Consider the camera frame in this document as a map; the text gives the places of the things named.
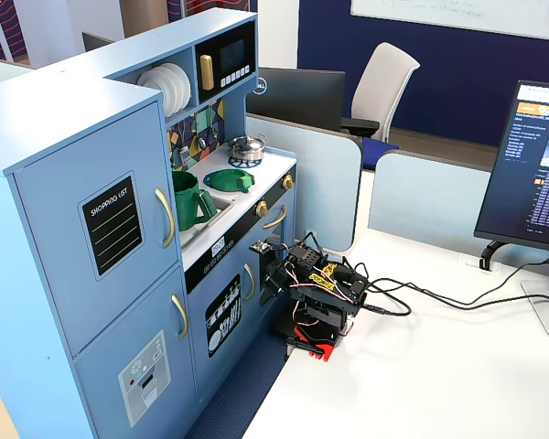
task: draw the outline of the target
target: stove knob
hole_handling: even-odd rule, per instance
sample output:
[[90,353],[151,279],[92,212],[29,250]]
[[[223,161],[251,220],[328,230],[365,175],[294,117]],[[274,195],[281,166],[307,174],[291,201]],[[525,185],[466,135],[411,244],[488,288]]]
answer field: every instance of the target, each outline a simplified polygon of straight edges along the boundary
[[293,178],[290,174],[287,174],[285,178],[283,178],[283,189],[289,190],[292,189],[295,183],[293,183]]
[[264,218],[266,215],[268,215],[268,206],[266,206],[266,201],[262,200],[256,206],[256,216]]

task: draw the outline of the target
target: green mug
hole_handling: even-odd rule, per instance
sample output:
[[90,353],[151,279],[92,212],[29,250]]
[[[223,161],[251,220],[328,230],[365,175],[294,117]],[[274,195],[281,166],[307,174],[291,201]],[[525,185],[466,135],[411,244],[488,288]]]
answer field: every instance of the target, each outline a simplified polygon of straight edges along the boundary
[[[218,213],[210,193],[199,189],[198,178],[193,174],[173,171],[173,188],[179,231],[189,230],[196,224],[207,222]],[[198,217],[198,206],[203,212],[201,217]]]

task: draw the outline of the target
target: toy kitchen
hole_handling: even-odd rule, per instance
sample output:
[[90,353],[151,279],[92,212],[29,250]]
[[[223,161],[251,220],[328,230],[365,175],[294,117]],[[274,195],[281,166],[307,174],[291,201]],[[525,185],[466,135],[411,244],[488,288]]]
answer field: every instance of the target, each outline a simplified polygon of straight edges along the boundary
[[250,247],[295,242],[302,176],[247,135],[257,66],[257,15],[214,8],[0,83],[0,396],[21,437],[181,437],[280,309]]

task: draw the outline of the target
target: computer monitor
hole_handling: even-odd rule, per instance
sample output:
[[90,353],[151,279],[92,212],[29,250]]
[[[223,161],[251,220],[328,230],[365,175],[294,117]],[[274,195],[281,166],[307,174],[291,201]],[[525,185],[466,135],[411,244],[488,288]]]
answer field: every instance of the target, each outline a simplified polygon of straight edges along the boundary
[[[474,235],[549,251],[549,84],[517,86]],[[549,295],[549,282],[522,288]],[[549,302],[532,304],[549,333]]]
[[110,39],[98,37],[97,35],[93,35],[88,32],[81,32],[81,37],[83,38],[83,46],[85,47],[86,52],[97,48],[102,48],[113,43]]
[[330,70],[260,68],[258,88],[246,111],[338,132],[346,73]]

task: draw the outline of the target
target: green pan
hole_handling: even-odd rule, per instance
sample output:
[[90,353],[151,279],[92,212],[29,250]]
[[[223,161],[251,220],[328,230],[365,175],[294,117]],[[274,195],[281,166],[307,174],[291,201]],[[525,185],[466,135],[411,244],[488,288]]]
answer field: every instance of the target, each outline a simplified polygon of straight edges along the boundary
[[248,193],[248,188],[254,184],[254,176],[241,169],[223,169],[209,174],[208,186],[222,192]]

